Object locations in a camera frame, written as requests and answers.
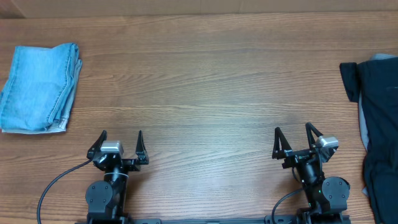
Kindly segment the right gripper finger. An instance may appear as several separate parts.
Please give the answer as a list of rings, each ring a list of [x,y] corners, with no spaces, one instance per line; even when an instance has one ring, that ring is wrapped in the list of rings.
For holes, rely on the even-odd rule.
[[[314,127],[314,125],[311,122],[307,122],[305,124],[305,129],[306,129],[307,140],[308,140],[308,144],[309,144],[310,148],[318,147],[313,135],[316,135],[316,137],[319,138],[323,134],[316,127]]]
[[[282,130],[277,127],[275,128],[275,138],[274,138],[274,147],[272,150],[272,158],[273,159],[285,159],[289,157],[292,153],[292,148],[284,136]]]

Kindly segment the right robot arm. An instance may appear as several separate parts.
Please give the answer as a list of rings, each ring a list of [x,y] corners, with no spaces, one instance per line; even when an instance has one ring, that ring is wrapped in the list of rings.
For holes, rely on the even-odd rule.
[[[308,148],[295,151],[282,130],[274,132],[272,158],[283,160],[282,167],[291,169],[301,188],[283,196],[266,217],[271,223],[350,223],[343,215],[348,208],[350,184],[341,177],[326,177],[323,164],[328,162],[339,147],[334,135],[322,134],[312,123],[305,124]],[[277,216],[277,207],[287,198],[303,192],[308,207],[300,208],[295,215]]]

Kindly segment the dark green shorts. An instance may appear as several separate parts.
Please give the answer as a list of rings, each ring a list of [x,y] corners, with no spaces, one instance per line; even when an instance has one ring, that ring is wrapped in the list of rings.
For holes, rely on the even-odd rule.
[[[341,63],[351,102],[363,94],[369,145],[363,175],[376,223],[397,223],[397,58]]]

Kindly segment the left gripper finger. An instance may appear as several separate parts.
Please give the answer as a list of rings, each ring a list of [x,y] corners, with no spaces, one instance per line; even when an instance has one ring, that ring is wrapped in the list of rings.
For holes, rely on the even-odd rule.
[[[94,144],[88,149],[86,157],[88,159],[93,159],[95,154],[100,151],[102,143],[107,139],[107,131],[103,130],[99,138],[94,142]]]
[[[139,131],[137,138],[136,156],[138,163],[149,164],[149,156],[147,154],[146,147],[144,145],[144,138],[141,130]]]

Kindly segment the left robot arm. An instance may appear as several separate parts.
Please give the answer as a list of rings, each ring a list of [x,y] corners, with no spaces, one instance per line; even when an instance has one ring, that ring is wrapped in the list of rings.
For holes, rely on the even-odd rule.
[[[130,214],[124,211],[129,173],[139,172],[141,166],[149,163],[141,131],[135,153],[136,158],[123,158],[121,141],[107,140],[105,130],[88,150],[87,158],[104,172],[104,176],[86,190],[87,223],[133,223]]]

